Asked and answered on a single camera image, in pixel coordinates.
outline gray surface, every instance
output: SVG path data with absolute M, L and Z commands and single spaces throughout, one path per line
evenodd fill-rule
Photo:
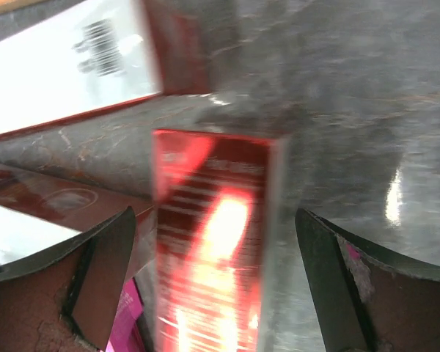
M 271 352 L 324 351 L 293 229 L 298 205 L 440 265 L 440 0 L 238 0 L 240 20 L 230 1 L 176 6 L 203 23 L 215 99 L 160 99 L 3 142 L 0 161 L 140 194 L 153 127 L 228 118 L 295 131 L 268 338 Z

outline tabletop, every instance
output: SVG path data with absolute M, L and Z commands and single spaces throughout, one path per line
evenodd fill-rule
M 0 39 L 75 2 L 2 15 Z M 298 206 L 440 265 L 440 0 L 168 2 L 198 17 L 216 92 L 0 142 L 0 162 L 142 195 L 153 128 L 230 119 L 293 131 L 264 333 L 271 352 L 322 352 Z

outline magenta package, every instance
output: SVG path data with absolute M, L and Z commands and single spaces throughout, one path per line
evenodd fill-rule
M 136 323 L 142 312 L 142 300 L 132 279 L 122 290 L 106 352 L 145 352 Z

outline barcode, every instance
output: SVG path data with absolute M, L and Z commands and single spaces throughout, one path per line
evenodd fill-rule
M 101 20 L 83 28 L 91 54 L 91 66 L 98 76 L 122 71 L 122 60 L 111 21 Z

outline scratched surface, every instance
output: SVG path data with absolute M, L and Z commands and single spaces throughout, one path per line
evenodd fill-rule
M 202 24 L 214 95 L 2 142 L 0 162 L 144 194 L 154 127 L 231 119 L 294 131 L 265 336 L 271 352 L 323 352 L 297 206 L 440 265 L 440 0 L 170 2 Z M 2 16 L 0 28 L 45 6 Z

